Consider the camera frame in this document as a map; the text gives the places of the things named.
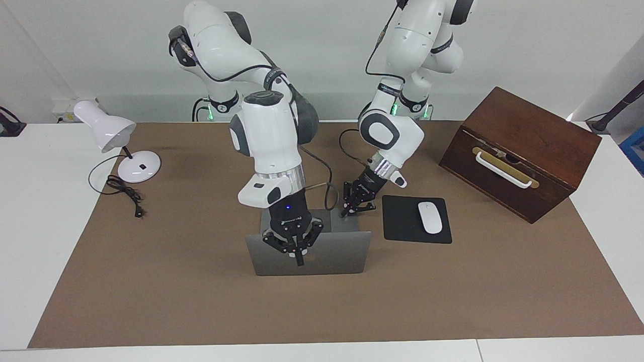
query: computer mouse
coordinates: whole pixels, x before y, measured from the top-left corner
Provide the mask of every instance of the computer mouse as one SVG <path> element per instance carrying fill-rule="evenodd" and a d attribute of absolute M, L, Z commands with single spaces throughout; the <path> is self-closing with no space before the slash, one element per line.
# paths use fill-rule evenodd
<path fill-rule="evenodd" d="M 433 202 L 418 203 L 418 212 L 421 214 L 422 226 L 427 233 L 438 234 L 442 230 L 439 210 Z"/>

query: brown table mat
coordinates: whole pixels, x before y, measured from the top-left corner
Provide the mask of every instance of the brown table mat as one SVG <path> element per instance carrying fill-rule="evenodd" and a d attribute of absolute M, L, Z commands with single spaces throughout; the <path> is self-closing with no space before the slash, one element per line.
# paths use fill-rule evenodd
<path fill-rule="evenodd" d="M 254 275 L 244 236 L 261 211 L 236 199 L 253 161 L 233 150 L 227 124 L 139 124 L 129 148 L 163 162 L 137 185 L 148 214 L 134 218 L 124 195 L 99 198 L 29 347 L 644 334 L 570 200 L 529 225 L 437 165 L 459 124 L 424 123 L 402 170 L 409 186 L 380 195 L 444 198 L 453 244 L 384 240 L 378 200 L 359 219 L 374 234 L 365 272 L 304 277 Z M 337 146 L 350 127 L 322 124 L 307 146 L 338 185 L 362 171 Z M 374 152 L 357 133 L 346 148 Z M 325 181 L 302 157 L 308 183 Z M 309 207 L 322 197 L 311 191 Z"/>

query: wooden box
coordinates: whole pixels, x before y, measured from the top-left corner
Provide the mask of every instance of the wooden box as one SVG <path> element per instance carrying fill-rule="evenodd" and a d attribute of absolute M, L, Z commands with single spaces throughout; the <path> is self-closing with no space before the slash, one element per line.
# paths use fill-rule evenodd
<path fill-rule="evenodd" d="M 577 190 L 600 140 L 497 87 L 461 125 L 440 165 L 534 223 Z"/>

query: black mouse pad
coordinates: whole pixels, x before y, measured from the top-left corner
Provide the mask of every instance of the black mouse pad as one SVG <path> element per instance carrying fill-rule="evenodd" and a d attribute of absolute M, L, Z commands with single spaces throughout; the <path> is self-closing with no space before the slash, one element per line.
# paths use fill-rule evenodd
<path fill-rule="evenodd" d="M 442 230 L 430 234 L 422 226 L 418 204 L 430 201 L 439 210 Z M 383 196 L 384 238 L 402 242 L 451 244 L 450 221 L 445 199 L 432 197 Z"/>

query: gray laptop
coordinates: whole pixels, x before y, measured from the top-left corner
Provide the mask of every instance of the gray laptop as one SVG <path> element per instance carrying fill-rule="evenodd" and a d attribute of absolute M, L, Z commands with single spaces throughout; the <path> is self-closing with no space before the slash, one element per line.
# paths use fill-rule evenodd
<path fill-rule="evenodd" d="M 365 269 L 366 255 L 371 242 L 371 232 L 357 230 L 355 217 L 339 219 L 313 210 L 311 214 L 325 223 L 316 243 L 304 255 L 304 265 L 298 267 L 295 258 L 273 249 L 261 235 L 246 236 L 246 245 L 255 273 L 259 276 L 356 274 Z M 268 226 L 267 214 L 262 217 L 262 227 Z"/>

